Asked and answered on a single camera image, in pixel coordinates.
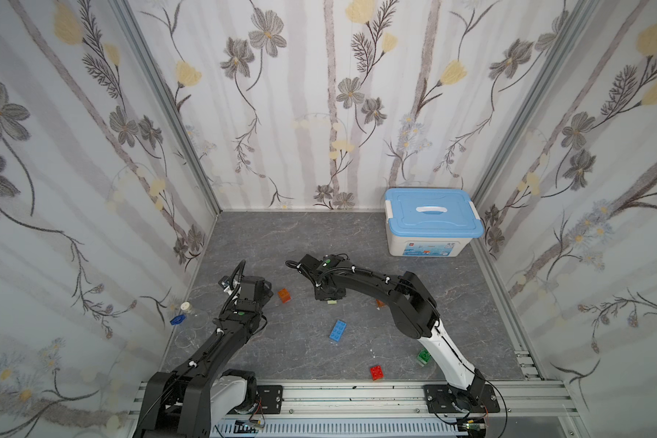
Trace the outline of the brown-orange lego brick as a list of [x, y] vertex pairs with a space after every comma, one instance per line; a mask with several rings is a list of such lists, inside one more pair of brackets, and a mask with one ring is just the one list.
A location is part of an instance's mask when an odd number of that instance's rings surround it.
[[288, 290], [286, 290], [286, 288], [279, 290], [279, 292], [277, 292], [277, 295], [282, 303], [287, 303], [291, 299], [290, 293], [288, 292]]

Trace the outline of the light blue long lego brick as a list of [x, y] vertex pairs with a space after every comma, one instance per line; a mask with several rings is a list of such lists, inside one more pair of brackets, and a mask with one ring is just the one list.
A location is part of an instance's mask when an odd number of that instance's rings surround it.
[[347, 328], [346, 322], [342, 320], [337, 320], [330, 332], [330, 337], [328, 338], [333, 342], [340, 342], [346, 328]]

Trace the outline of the red lego brick front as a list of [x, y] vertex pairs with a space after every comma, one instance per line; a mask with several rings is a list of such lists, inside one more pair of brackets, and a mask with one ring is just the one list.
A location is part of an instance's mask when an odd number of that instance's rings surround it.
[[384, 378], [383, 369], [380, 365], [370, 367], [370, 375], [373, 381], [379, 381]]

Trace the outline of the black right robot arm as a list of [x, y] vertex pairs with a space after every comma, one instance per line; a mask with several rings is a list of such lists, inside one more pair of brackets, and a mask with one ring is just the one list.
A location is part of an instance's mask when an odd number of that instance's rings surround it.
[[305, 255], [301, 261], [288, 260], [286, 266], [311, 282], [317, 301], [341, 300], [352, 290], [385, 304], [397, 330], [419, 341], [437, 364], [445, 377], [443, 398], [457, 411], [503, 411], [503, 397], [457, 348], [445, 330], [434, 297], [418, 275], [410, 271], [388, 275], [360, 268], [346, 255], [323, 259]]

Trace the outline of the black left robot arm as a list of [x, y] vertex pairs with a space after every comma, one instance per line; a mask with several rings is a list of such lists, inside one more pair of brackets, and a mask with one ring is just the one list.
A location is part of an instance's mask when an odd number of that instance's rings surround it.
[[263, 308], [273, 291], [266, 279], [246, 276], [245, 267], [240, 261], [220, 280], [231, 294], [213, 319], [214, 333], [186, 362], [147, 382], [135, 437], [209, 437], [226, 414], [254, 405], [255, 374], [226, 365], [266, 328]]

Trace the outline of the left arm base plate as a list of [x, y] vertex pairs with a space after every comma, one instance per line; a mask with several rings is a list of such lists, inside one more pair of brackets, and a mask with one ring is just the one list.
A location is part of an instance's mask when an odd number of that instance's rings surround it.
[[282, 385], [260, 385], [255, 389], [254, 396], [233, 408], [229, 414], [281, 414], [284, 387]]

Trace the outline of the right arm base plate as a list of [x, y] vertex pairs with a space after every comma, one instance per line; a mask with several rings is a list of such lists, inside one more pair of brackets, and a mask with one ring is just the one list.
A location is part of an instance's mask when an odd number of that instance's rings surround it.
[[499, 414], [501, 407], [495, 389], [489, 383], [472, 392], [449, 384], [423, 386], [426, 406], [430, 414]]

